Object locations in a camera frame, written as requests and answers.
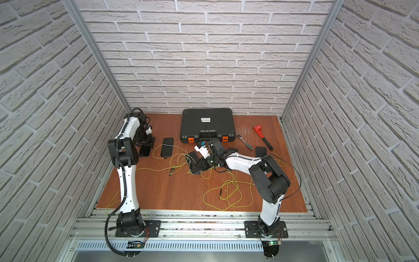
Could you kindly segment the purple-edged smartphone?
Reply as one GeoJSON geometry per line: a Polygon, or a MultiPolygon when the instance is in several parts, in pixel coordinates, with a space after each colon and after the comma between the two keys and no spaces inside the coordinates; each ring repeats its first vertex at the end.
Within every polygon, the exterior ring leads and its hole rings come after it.
{"type": "Polygon", "coordinates": [[[151,152],[151,147],[150,146],[141,145],[140,149],[139,149],[139,157],[141,157],[141,158],[149,157],[150,152],[151,152]]]}

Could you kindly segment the black plastic tool case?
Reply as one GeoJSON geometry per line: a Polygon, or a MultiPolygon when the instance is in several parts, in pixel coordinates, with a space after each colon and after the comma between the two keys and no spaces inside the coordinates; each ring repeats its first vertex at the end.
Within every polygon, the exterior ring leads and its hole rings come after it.
{"type": "Polygon", "coordinates": [[[184,144],[236,139],[234,118],[230,108],[192,108],[182,113],[180,141],[184,144]]]}

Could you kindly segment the red and black tool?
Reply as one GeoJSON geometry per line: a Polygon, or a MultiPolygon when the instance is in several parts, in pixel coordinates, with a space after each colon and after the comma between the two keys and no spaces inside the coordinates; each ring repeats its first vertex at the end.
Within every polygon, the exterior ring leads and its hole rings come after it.
{"type": "Polygon", "coordinates": [[[263,142],[266,144],[266,146],[273,151],[273,146],[268,142],[268,140],[265,138],[265,136],[263,135],[262,132],[262,126],[261,125],[256,125],[253,126],[253,129],[256,131],[256,133],[258,134],[259,137],[261,137],[261,139],[263,140],[263,142]]]}

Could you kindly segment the aluminium corner post left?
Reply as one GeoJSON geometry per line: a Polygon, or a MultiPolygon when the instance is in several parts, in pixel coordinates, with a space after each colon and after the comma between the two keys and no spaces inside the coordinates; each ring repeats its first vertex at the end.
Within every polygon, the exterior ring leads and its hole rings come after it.
{"type": "Polygon", "coordinates": [[[76,2],[73,0],[63,0],[63,4],[66,7],[69,15],[72,17],[75,25],[79,29],[81,35],[84,37],[85,42],[89,49],[91,50],[95,60],[97,61],[98,65],[100,66],[102,72],[104,73],[105,77],[110,83],[111,88],[115,92],[118,100],[120,101],[121,105],[123,106],[126,112],[131,111],[131,107],[124,96],[109,64],[107,63],[101,49],[95,40],[92,32],[90,31],[85,19],[82,16],[82,13],[78,9],[76,2]]]}

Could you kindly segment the aluminium corner post right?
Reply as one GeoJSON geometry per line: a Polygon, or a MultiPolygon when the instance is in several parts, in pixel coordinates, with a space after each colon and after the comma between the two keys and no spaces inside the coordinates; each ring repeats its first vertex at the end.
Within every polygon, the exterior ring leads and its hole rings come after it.
{"type": "Polygon", "coordinates": [[[292,93],[287,101],[287,104],[285,106],[285,109],[283,110],[281,116],[279,117],[280,122],[283,122],[289,111],[291,110],[291,106],[293,102],[295,101],[300,89],[302,88],[303,82],[305,78],[307,77],[311,67],[313,66],[315,59],[317,58],[325,39],[327,38],[336,18],[339,14],[345,0],[336,0],[333,1],[333,4],[331,5],[331,9],[329,10],[328,15],[326,16],[326,20],[324,24],[321,27],[321,30],[313,44],[313,47],[307,57],[307,60],[302,68],[302,71],[297,79],[297,82],[292,89],[292,93]]]}

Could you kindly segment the black smartphone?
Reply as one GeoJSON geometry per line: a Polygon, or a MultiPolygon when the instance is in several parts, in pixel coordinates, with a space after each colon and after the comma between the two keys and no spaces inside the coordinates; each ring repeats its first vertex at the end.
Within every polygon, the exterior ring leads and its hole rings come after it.
{"type": "Polygon", "coordinates": [[[162,143],[162,147],[161,147],[161,158],[168,158],[172,156],[173,153],[173,143],[174,143],[174,138],[164,138],[163,139],[163,143],[162,143]]]}

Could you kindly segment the blue-edged smartphone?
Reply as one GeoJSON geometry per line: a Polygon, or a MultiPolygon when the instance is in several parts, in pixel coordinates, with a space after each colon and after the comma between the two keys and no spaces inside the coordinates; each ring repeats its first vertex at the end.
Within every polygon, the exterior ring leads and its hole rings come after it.
{"type": "Polygon", "coordinates": [[[188,154],[188,164],[193,175],[200,175],[204,170],[203,162],[198,158],[195,151],[188,154]]]}

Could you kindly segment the aluminium rail frame front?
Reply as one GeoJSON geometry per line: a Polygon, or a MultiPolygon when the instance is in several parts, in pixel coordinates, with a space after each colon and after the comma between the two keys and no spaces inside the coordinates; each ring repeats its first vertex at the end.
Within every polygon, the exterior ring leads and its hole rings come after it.
{"type": "MultiPolygon", "coordinates": [[[[245,221],[258,218],[257,212],[240,211],[141,211],[144,220],[160,221],[157,240],[244,240],[245,221]]],[[[288,240],[336,241],[337,237],[326,219],[319,219],[310,212],[282,212],[288,240]]],[[[76,240],[103,240],[107,214],[95,209],[90,217],[79,218],[70,230],[69,238],[76,240]]]]}

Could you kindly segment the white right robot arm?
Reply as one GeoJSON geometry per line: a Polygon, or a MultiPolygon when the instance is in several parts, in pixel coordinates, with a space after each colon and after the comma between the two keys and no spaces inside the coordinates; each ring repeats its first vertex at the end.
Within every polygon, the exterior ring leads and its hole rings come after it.
{"type": "Polygon", "coordinates": [[[216,167],[250,175],[263,198],[263,208],[258,218],[260,228],[267,235],[278,227],[280,205],[291,182],[272,156],[253,158],[227,151],[223,155],[214,153],[196,159],[193,153],[188,163],[194,175],[216,167]]]}

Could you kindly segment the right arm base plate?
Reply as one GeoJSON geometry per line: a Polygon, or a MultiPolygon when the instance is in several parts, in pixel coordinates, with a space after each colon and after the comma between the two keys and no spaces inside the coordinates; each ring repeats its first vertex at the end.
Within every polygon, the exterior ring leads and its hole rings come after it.
{"type": "Polygon", "coordinates": [[[244,231],[246,238],[280,238],[289,237],[288,229],[284,221],[276,221],[273,225],[267,226],[262,221],[245,221],[244,231]]]}

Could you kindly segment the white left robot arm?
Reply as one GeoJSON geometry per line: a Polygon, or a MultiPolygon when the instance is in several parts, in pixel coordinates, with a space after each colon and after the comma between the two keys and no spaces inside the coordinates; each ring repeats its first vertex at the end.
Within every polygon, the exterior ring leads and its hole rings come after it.
{"type": "Polygon", "coordinates": [[[139,158],[149,156],[154,143],[149,117],[140,108],[124,116],[120,132],[108,141],[111,160],[120,179],[121,203],[115,212],[119,212],[117,233],[123,236],[140,236],[145,230],[136,195],[135,172],[139,158]]]}

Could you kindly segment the aluminium corner post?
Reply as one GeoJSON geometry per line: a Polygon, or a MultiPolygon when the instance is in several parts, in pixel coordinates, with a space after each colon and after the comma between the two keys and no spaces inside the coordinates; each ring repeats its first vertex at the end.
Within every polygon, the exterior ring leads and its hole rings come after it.
{"type": "Polygon", "coordinates": [[[302,71],[297,79],[297,82],[292,89],[292,93],[287,101],[287,104],[285,106],[285,109],[283,110],[281,116],[279,117],[280,122],[283,122],[289,111],[291,110],[291,106],[293,102],[295,101],[300,89],[302,88],[303,82],[305,78],[307,77],[311,67],[313,66],[315,59],[317,58],[325,39],[327,38],[336,18],[339,14],[345,0],[336,0],[333,1],[333,4],[331,5],[331,9],[329,10],[328,15],[326,16],[326,20],[324,24],[321,27],[321,30],[313,44],[313,47],[307,57],[307,60],[302,68],[302,71]]]}
{"type": "Polygon", "coordinates": [[[131,107],[124,96],[109,64],[107,63],[101,49],[95,40],[92,32],[90,31],[85,19],[82,16],[82,13],[78,9],[76,2],[73,0],[63,0],[63,4],[66,7],[69,15],[72,17],[75,25],[79,29],[81,35],[84,37],[85,42],[89,49],[91,50],[95,60],[97,61],[98,65],[100,66],[102,72],[104,73],[105,77],[110,83],[111,88],[115,92],[118,100],[120,101],[121,105],[123,106],[126,112],[131,111],[131,107]]]}

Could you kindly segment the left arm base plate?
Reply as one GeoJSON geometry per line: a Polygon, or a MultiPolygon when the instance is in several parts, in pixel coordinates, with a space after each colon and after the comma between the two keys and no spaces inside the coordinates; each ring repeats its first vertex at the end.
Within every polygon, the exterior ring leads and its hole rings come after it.
{"type": "Polygon", "coordinates": [[[118,222],[115,237],[117,238],[157,238],[161,221],[145,220],[139,224],[136,222],[118,222]]]}

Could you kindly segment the grey metal wrench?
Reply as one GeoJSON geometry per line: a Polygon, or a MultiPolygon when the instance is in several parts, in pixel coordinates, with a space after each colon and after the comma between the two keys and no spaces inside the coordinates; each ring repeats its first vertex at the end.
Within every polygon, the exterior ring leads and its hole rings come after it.
{"type": "Polygon", "coordinates": [[[238,134],[237,137],[245,144],[245,146],[247,146],[250,150],[253,150],[253,147],[243,139],[242,135],[238,134]]]}

